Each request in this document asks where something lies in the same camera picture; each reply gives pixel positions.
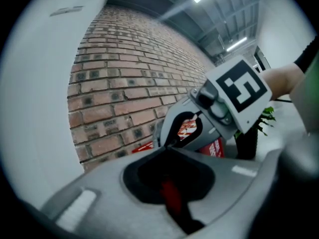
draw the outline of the green object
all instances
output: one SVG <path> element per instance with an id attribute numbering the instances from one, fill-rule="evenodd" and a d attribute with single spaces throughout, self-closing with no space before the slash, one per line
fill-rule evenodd
<path id="1" fill-rule="evenodd" d="M 265 108 L 263 113 L 259 116 L 259 118 L 255 122 L 255 124 L 252 126 L 252 128 L 256 128 L 257 130 L 261 131 L 265 136 L 267 136 L 267 134 L 265 132 L 263 132 L 263 128 L 260 126 L 260 124 L 263 123 L 263 124 L 266 124 L 268 126 L 274 127 L 273 125 L 268 124 L 269 120 L 276 121 L 275 117 L 273 116 L 273 113 L 274 113 L 274 108 L 272 108 L 271 106 Z M 238 136 L 240 136 L 241 134 L 242 134 L 242 132 L 238 130 L 234 135 L 235 139 L 237 139 Z"/>

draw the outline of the wall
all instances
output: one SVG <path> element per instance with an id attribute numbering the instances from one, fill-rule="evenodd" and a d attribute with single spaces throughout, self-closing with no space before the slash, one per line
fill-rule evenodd
<path id="1" fill-rule="evenodd" d="M 258 46 L 271 68 L 294 62 L 316 32 L 294 0 L 260 0 Z"/>
<path id="2" fill-rule="evenodd" d="M 106 0 L 33 0 L 1 60 L 1 161 L 17 195 L 40 208 L 83 173 L 69 129 L 67 87 L 76 49 Z M 63 7 L 80 12 L 50 17 Z"/>
<path id="3" fill-rule="evenodd" d="M 151 140 L 155 122 L 214 68 L 191 42 L 141 12 L 107 6 L 78 49 L 68 92 L 86 170 Z"/>

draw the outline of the plant pot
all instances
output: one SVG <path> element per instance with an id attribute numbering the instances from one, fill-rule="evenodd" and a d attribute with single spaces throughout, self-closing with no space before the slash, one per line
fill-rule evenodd
<path id="1" fill-rule="evenodd" d="M 240 134 L 236 139 L 237 159 L 253 159 L 256 156 L 258 130 L 253 127 L 245 134 Z"/>

